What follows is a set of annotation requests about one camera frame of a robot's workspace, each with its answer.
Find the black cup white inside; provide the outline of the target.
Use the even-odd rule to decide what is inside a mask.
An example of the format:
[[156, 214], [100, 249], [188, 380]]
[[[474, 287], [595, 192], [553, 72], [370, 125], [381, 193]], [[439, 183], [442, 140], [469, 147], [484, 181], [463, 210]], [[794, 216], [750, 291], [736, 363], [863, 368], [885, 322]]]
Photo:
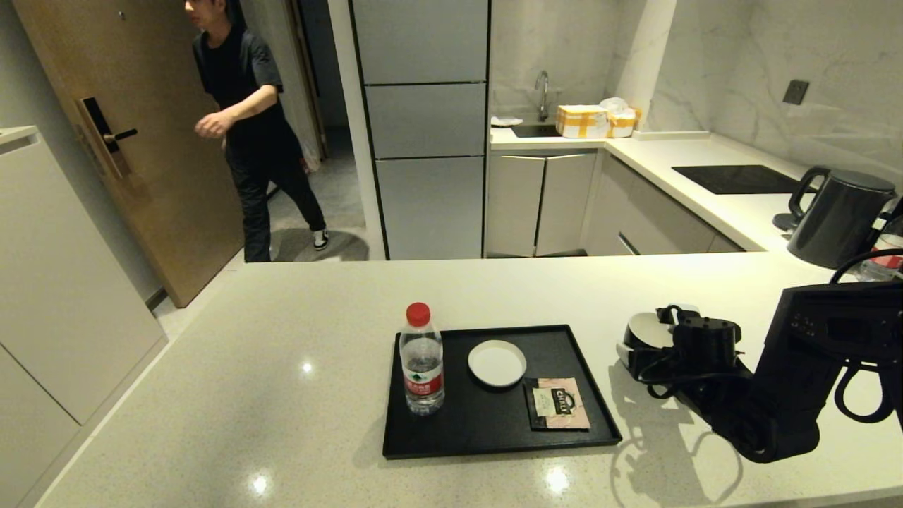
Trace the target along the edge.
[[660, 324], [655, 313], [636, 314], [629, 319], [623, 339], [619, 344], [648, 345], [663, 349], [664, 360], [659, 366], [659, 372], [661, 372], [665, 364], [673, 359], [674, 328], [675, 326]]

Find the pink tea bag packet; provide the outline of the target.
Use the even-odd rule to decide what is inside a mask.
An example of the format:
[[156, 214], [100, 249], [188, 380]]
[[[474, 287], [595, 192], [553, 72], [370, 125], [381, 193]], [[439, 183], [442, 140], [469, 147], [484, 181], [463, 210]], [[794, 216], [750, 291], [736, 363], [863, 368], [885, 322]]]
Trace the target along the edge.
[[532, 430], [591, 429], [575, 378], [525, 378], [522, 386]]

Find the round white coaster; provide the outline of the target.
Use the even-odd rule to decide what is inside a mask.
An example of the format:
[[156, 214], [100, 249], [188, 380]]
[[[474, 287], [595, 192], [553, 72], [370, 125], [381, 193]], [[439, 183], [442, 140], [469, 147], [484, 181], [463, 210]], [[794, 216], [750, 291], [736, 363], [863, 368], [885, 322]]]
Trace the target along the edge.
[[519, 347], [509, 341], [484, 341], [468, 354], [468, 369], [481, 383], [490, 388], [509, 388], [523, 378], [528, 360]]

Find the black electric kettle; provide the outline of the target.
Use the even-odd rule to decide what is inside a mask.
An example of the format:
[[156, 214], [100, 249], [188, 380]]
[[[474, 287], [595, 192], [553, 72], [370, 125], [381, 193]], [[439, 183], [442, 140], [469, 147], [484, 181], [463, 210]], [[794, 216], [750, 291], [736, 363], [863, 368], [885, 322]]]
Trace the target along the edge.
[[787, 250], [823, 269], [837, 269], [867, 250], [872, 225], [895, 197], [895, 187], [883, 178], [811, 167], [788, 202], [799, 223]]

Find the clear water bottle red label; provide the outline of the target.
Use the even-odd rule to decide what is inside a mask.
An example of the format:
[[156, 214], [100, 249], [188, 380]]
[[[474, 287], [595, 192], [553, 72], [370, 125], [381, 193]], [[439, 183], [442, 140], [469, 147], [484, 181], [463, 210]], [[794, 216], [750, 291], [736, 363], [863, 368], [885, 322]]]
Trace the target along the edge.
[[397, 349], [409, 411], [419, 417], [435, 414], [445, 398], [443, 341], [426, 303], [410, 303], [406, 309]]
[[[903, 236], [897, 234], [881, 234], [872, 246], [871, 251], [879, 250], [903, 250]], [[899, 273], [903, 265], [903, 254], [889, 254], [868, 258], [862, 261], [857, 269], [856, 277], [859, 281], [890, 281]]]

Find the grey lower kitchen cabinet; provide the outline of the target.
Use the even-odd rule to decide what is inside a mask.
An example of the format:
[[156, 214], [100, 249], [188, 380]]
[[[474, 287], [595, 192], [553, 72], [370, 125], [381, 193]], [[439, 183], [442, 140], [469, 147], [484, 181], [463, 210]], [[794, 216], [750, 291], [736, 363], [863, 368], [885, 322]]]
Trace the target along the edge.
[[677, 200], [616, 157], [606, 155], [587, 212], [590, 256], [741, 252]]

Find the black induction cooktop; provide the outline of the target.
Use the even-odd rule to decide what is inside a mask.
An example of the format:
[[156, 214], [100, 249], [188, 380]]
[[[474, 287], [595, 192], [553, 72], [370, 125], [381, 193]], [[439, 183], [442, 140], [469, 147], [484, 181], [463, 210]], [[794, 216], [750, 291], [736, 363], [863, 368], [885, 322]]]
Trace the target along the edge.
[[674, 165], [672, 170], [717, 195], [791, 194], [799, 180], [760, 164]]

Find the grey sink cabinet door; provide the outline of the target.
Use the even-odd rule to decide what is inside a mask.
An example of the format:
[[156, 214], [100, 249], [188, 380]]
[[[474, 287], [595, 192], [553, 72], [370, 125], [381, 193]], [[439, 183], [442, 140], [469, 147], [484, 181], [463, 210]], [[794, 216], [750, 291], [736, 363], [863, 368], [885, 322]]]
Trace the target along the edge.
[[536, 256], [580, 248], [595, 159], [595, 153], [546, 159]]
[[533, 256], [544, 170], [545, 158], [490, 158], [486, 209], [487, 254]]

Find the black rectangular serving tray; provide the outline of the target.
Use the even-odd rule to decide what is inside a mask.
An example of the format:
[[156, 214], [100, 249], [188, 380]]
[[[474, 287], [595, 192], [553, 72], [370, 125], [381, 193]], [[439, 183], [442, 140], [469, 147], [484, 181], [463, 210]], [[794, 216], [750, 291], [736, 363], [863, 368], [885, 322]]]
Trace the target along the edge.
[[[509, 341], [525, 354], [526, 378], [573, 378], [583, 398], [587, 430], [534, 430], [522, 382], [490, 388], [468, 369], [467, 358], [490, 339]], [[404, 399], [402, 361], [393, 355], [388, 388], [385, 459], [438, 459], [474, 454], [613, 446], [618, 425], [568, 325], [522, 326], [442, 332], [446, 397], [435, 414], [413, 415]]]

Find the small box yellow tape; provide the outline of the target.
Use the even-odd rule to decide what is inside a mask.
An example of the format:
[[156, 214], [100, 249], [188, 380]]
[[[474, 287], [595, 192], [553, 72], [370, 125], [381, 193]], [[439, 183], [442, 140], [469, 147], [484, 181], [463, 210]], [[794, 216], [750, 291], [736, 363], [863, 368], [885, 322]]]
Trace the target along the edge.
[[629, 138], [642, 118], [642, 110], [633, 107], [623, 107], [617, 111], [607, 110], [606, 118], [607, 138]]

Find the tall grey refrigerator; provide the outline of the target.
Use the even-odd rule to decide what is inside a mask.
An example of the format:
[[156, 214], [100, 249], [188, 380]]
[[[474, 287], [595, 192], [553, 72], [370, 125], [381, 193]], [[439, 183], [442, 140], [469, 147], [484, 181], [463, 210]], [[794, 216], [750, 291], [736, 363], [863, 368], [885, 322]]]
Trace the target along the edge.
[[349, 0], [390, 260], [483, 254], [491, 0]]

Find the person in black clothes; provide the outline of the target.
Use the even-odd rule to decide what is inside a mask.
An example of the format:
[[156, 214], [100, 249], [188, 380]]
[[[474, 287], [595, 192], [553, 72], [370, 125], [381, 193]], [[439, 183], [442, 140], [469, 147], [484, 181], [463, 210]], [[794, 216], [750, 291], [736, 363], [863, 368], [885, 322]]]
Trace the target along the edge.
[[185, 0], [184, 9], [199, 29], [191, 49], [201, 84], [217, 104], [194, 130], [222, 142], [242, 211], [245, 262], [271, 260], [270, 184], [294, 202], [314, 248], [325, 250], [328, 225], [308, 181], [302, 145], [285, 118], [283, 80], [271, 49], [234, 22], [228, 0]]

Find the wooden entrance door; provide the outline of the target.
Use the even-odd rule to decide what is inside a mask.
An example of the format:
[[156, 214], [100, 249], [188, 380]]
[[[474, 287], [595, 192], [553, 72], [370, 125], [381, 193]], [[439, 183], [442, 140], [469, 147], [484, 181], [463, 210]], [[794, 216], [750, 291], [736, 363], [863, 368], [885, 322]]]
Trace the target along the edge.
[[[71, 124], [172, 303], [184, 308], [244, 244], [220, 142], [196, 123], [215, 109], [193, 58], [185, 0], [12, 0]], [[131, 174], [116, 179], [76, 101], [96, 97]]]

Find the white tall cabinet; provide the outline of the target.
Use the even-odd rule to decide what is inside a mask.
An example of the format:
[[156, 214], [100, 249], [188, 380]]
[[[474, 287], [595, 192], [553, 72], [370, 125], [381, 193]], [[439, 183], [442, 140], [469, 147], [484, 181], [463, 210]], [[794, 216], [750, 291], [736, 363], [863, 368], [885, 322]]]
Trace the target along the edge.
[[0, 508], [26, 508], [167, 337], [35, 126], [0, 129]]

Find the black electronic door lock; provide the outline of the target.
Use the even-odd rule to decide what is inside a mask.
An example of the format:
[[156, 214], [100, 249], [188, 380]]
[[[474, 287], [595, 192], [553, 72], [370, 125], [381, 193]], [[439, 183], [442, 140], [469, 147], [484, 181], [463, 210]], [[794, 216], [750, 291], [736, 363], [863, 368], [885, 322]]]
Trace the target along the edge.
[[109, 165], [116, 179], [123, 179], [131, 174], [131, 167], [121, 148], [121, 142], [138, 135], [137, 128], [130, 128], [115, 133], [97, 102], [96, 97], [84, 97], [76, 101], [78, 111], [86, 120], [88, 129], [99, 143], [104, 161]]

